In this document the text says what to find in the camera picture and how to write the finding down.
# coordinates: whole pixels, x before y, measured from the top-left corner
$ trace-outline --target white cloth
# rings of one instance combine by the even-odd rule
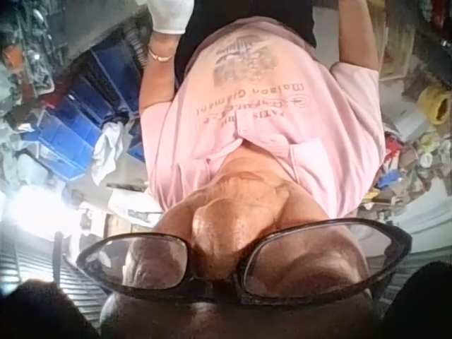
[[[116,162],[124,149],[123,132],[124,125],[122,123],[107,122],[102,129],[102,135],[94,147],[91,167],[91,176],[98,186],[107,174],[116,169]]]
[[[164,34],[184,34],[194,0],[148,0],[148,8],[153,18],[153,30]]]

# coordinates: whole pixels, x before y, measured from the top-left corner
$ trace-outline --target hand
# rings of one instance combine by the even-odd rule
[[[194,0],[147,0],[153,18],[153,30],[182,35],[193,13]]]

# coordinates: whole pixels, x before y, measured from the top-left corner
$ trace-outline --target nose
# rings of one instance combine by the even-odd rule
[[[206,280],[225,280],[233,274],[245,248],[271,225],[272,218],[256,206],[218,199],[194,213],[192,244],[196,267]]]

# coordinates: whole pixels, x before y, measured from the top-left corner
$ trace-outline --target yellow tape roll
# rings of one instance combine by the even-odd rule
[[[430,124],[441,125],[451,115],[452,92],[441,85],[431,85],[422,91],[417,104],[427,115]]]

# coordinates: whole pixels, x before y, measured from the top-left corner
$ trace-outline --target black object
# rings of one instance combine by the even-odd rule
[[[55,285],[29,280],[0,304],[0,338],[100,338]]]
[[[389,262],[380,271],[373,273],[369,278],[354,285],[347,285],[340,290],[326,291],[319,295],[306,297],[263,297],[248,292],[246,288],[246,272],[253,266],[253,259],[258,256],[259,251],[267,244],[282,236],[294,234],[296,232],[306,232],[307,230],[318,229],[322,227],[332,226],[351,226],[357,223],[372,227],[380,233],[386,235],[391,245],[388,253],[394,255]],[[185,251],[183,261],[186,262],[183,277],[174,281],[173,285],[161,287],[159,290],[149,288],[129,287],[122,284],[120,279],[113,281],[102,269],[102,262],[96,258],[96,254],[104,248],[105,245],[113,243],[115,240],[135,239],[142,237],[143,239],[153,239],[156,242],[164,243],[165,246],[177,248],[176,252]],[[365,220],[359,218],[335,219],[322,222],[313,222],[311,224],[291,227],[283,231],[274,232],[263,239],[259,239],[257,243],[251,244],[245,251],[246,255],[242,258],[236,267],[236,271],[227,282],[209,281],[206,282],[194,274],[196,268],[192,258],[194,250],[184,240],[173,237],[168,234],[158,233],[135,233],[121,234],[103,239],[102,241],[83,250],[77,258],[77,266],[89,277],[97,280],[108,290],[112,290],[123,295],[135,297],[139,299],[149,299],[153,301],[167,302],[210,302],[210,303],[228,303],[241,304],[246,306],[272,306],[272,307],[299,307],[306,305],[322,305],[337,300],[347,299],[353,295],[359,294],[366,289],[371,290],[376,296],[381,294],[385,286],[389,283],[387,278],[396,268],[396,266],[410,253],[412,239],[411,236],[401,229],[388,226],[373,220]]]
[[[63,233],[58,231],[54,235],[54,248],[52,252],[52,273],[54,284],[59,286],[61,276],[61,248],[63,246]]]
[[[252,1],[244,17],[265,16],[273,18],[294,30],[311,46],[317,45],[314,37],[312,0]],[[237,19],[228,18],[218,6],[218,1],[195,1],[193,15],[177,47],[175,69],[179,83],[184,80],[185,69],[196,48],[209,35]]]
[[[414,55],[429,67],[440,81],[452,86],[452,41],[425,20],[418,0],[386,0],[388,13],[416,27]]]
[[[452,266],[430,263],[405,284],[386,312],[383,338],[450,338]]]
[[[389,307],[379,338],[450,338],[451,286],[450,264],[431,263],[418,270]],[[100,336],[55,285],[29,281],[0,299],[0,338]]]

